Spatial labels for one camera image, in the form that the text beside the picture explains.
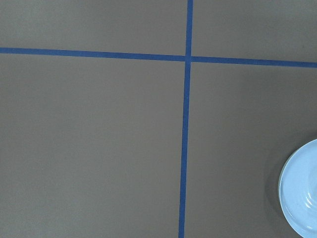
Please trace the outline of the light blue plate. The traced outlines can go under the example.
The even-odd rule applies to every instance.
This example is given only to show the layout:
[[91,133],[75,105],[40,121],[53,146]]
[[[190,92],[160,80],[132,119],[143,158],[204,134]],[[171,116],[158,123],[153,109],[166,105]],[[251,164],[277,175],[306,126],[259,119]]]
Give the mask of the light blue plate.
[[317,141],[298,148],[285,162],[278,198],[290,227],[303,238],[317,236]]

